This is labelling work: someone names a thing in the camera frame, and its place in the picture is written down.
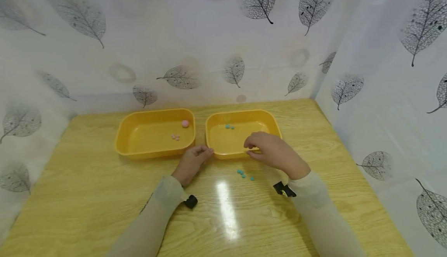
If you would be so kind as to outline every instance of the child's hand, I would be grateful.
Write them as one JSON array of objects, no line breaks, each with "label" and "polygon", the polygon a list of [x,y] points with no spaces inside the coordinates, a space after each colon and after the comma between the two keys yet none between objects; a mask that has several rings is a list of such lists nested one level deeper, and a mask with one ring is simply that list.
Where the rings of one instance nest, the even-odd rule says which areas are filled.
[{"label": "child's hand", "polygon": [[309,174],[308,164],[280,137],[265,132],[252,133],[245,142],[245,148],[259,148],[261,153],[247,151],[254,160],[285,172],[292,180]]},{"label": "child's hand", "polygon": [[188,186],[200,170],[200,167],[213,153],[214,150],[206,145],[189,148],[183,154],[180,163],[171,176],[178,180],[183,187]]}]

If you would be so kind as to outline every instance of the yellow plastic tray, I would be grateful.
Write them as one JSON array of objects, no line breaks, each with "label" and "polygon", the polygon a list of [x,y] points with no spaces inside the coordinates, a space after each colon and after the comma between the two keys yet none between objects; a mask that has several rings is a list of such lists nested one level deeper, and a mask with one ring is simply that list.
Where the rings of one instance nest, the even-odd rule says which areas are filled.
[{"label": "yellow plastic tray", "polygon": [[206,119],[205,127],[206,144],[214,148],[217,159],[248,157],[244,141],[253,132],[263,131],[282,138],[276,119],[261,109],[215,113]]},{"label": "yellow plastic tray", "polygon": [[[183,120],[189,121],[188,128],[182,127]],[[194,144],[195,120],[187,109],[132,113],[121,121],[115,139],[116,151],[130,159],[180,155]]]}]

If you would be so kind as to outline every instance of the curtain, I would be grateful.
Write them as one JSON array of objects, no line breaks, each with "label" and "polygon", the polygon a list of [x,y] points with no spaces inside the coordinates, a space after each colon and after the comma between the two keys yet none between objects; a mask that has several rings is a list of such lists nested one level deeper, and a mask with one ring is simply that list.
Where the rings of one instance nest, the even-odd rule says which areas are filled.
[{"label": "curtain", "polygon": [[415,254],[445,255],[445,3],[0,0],[3,239],[76,114],[312,97]]}]

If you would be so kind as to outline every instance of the table surface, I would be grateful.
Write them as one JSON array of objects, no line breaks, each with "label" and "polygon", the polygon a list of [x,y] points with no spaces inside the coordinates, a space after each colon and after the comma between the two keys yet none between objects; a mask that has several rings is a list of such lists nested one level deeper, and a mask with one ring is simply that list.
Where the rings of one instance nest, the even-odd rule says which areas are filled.
[{"label": "table surface", "polygon": [[[275,116],[286,142],[326,181],[368,256],[412,256],[315,101],[191,108],[196,143],[205,141],[209,115],[247,109],[265,109]],[[114,139],[127,114],[81,115],[71,121],[0,257],[105,256],[179,161],[119,156]],[[177,208],[158,256],[318,256],[292,203],[271,186],[279,178],[286,180],[282,172],[250,158],[209,161],[186,189],[198,198],[197,206]]]}]

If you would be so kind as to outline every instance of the black sleeve clip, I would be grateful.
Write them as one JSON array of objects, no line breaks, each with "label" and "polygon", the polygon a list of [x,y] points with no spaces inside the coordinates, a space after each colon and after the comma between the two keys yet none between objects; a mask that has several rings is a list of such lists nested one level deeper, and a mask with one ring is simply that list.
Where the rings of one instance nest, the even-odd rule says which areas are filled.
[{"label": "black sleeve clip", "polygon": [[189,209],[193,209],[196,206],[197,202],[197,198],[195,198],[194,195],[190,195],[189,198],[186,199],[186,201],[183,201],[183,204],[185,204]]},{"label": "black sleeve clip", "polygon": [[293,192],[288,185],[284,185],[282,181],[279,181],[279,183],[275,184],[273,188],[279,195],[296,196],[295,192]]}]

